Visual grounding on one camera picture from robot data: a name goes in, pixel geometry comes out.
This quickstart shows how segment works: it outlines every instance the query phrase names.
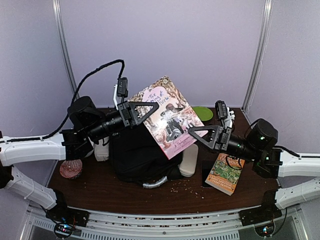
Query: pink book cover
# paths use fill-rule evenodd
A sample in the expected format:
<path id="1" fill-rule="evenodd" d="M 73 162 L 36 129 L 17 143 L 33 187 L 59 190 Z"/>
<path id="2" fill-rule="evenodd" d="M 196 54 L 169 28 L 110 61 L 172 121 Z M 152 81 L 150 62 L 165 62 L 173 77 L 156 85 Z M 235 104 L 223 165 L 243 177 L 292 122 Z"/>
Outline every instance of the pink book cover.
<path id="1" fill-rule="evenodd" d="M 159 104 L 159 109 L 144 121 L 144 125 L 168 159 L 173 158 L 196 141 L 188 133 L 190 127 L 203 126 L 195 111 L 167 76 L 146 87 L 129 101 Z M 143 116 L 150 108 L 140 106 L 137 110 Z M 202 137 L 207 131 L 197 133 Z"/>

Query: black bracket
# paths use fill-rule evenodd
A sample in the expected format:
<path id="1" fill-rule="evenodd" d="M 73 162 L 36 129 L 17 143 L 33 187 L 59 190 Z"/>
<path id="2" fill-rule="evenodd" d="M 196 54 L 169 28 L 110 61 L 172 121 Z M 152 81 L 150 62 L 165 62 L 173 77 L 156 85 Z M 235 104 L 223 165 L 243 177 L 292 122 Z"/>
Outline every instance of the black bracket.
<path id="1" fill-rule="evenodd" d="M 119 103 L 117 107 L 124 126 L 132 128 L 149 118 L 159 108 L 159 104 L 157 102 L 125 101 Z M 151 109 L 145 115 L 140 116 L 137 107 L 151 107 Z"/>
<path id="2" fill-rule="evenodd" d="M 0 161 L 0 189 L 3 189 L 5 186 L 7 186 L 10 180 L 14 179 L 14 177 L 11 174 L 11 168 L 12 166 L 3 166 Z"/>
<path id="3" fill-rule="evenodd" d="M 261 157 L 253 162 L 252 170 L 264 179 L 278 178 L 282 150 L 273 148 L 271 151 L 263 151 Z"/>
<path id="4" fill-rule="evenodd" d="M 117 85 L 116 95 L 122 98 L 128 97 L 128 79 L 126 77 L 119 78 Z"/>
<path id="5" fill-rule="evenodd" d="M 208 131 L 207 139 L 200 137 L 196 132 L 198 131 Z M 232 129 L 224 129 L 219 125 L 209 125 L 209 126 L 195 126 L 189 128 L 189 134 L 198 140 L 205 147 L 209 148 L 211 151 L 227 151 L 229 139 L 231 136 Z"/>
<path id="6" fill-rule="evenodd" d="M 216 101 L 215 103 L 216 119 L 222 121 L 228 117 L 227 105 L 224 101 Z"/>
<path id="7" fill-rule="evenodd" d="M 282 212 L 275 205 L 276 192 L 277 190 L 266 191 L 263 195 L 261 206 L 240 211 L 239 216 L 242 226 L 259 224 L 280 218 Z"/>
<path id="8" fill-rule="evenodd" d="M 89 212 L 68 207 L 63 193 L 55 189 L 53 191 L 56 195 L 56 206 L 48 210 L 45 216 L 59 223 L 86 227 Z"/>

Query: green lid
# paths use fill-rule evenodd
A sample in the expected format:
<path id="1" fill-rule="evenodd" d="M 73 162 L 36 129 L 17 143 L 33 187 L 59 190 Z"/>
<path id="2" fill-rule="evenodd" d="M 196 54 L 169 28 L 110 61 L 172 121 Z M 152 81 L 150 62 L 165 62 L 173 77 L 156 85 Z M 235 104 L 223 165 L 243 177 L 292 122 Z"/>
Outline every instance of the green lid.
<path id="1" fill-rule="evenodd" d="M 204 106 L 195 106 L 192 109 L 203 122 L 209 121 L 214 116 L 214 113 L 209 108 Z"/>

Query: white metal frame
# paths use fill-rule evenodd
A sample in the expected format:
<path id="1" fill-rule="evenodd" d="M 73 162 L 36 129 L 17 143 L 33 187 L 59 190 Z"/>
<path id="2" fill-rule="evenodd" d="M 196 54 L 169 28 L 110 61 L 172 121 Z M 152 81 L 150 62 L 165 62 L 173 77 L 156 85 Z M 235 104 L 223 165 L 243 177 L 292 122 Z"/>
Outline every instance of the white metal frame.
<path id="1" fill-rule="evenodd" d="M 273 6 L 273 0 L 264 1 L 264 12 L 262 17 L 258 47 L 256 50 L 256 56 L 254 60 L 251 77 L 250 77 L 249 86 L 248 86 L 248 89 L 244 98 L 244 102 L 242 105 L 242 109 L 245 113 L 249 112 L 250 101 L 255 93 L 255 87 L 258 83 L 261 61 L 262 61 L 265 48 L 267 46 L 268 35 L 270 30 L 272 6 Z"/>
<path id="2" fill-rule="evenodd" d="M 57 30 L 59 33 L 65 69 L 66 69 L 66 72 L 67 72 L 67 75 L 69 78 L 71 90 L 73 93 L 75 93 L 76 89 L 77 89 L 77 83 L 75 81 L 74 72 L 72 70 L 69 52 L 68 52 L 68 48 L 67 48 L 65 30 L 64 30 L 64 25 L 63 25 L 63 21 L 62 21 L 61 10 L 60 10 L 60 0 L 52 0 L 52 5 L 53 5 L 53 12 L 54 12 L 54 17 L 55 17 L 55 21 L 56 21 L 56 26 L 57 26 Z"/>
<path id="3" fill-rule="evenodd" d="M 216 240 L 220 240 L 219 236 L 236 234 L 239 230 L 253 227 L 253 225 L 242 226 L 238 213 L 243 209 L 247 208 L 174 215 L 117 214 L 89 210 L 87 226 L 77 227 L 81 233 L 74 237 L 84 240 L 112 240 L 113 238 L 118 240 L 205 240 L 206 238 L 214 240 L 216 237 Z M 289 208 L 287 218 L 292 218 L 291 220 L 294 221 L 299 239 L 308 240 L 304 216 L 300 208 Z M 47 219 L 42 209 L 34 203 L 28 207 L 21 240 L 29 240 L 32 226 L 48 231 L 52 231 L 54 227 L 54 223 Z"/>

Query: black phone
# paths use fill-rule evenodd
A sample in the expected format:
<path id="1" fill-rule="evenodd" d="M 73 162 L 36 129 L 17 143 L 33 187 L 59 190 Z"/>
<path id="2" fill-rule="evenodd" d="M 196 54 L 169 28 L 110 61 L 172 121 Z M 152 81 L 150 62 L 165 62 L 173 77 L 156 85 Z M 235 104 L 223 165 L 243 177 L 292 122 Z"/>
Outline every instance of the black phone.
<path id="1" fill-rule="evenodd" d="M 210 160 L 203 160 L 201 161 L 201 186 L 203 188 L 214 188 L 213 186 L 210 186 L 209 184 L 206 183 L 206 179 L 214 166 L 215 161 L 210 161 Z"/>

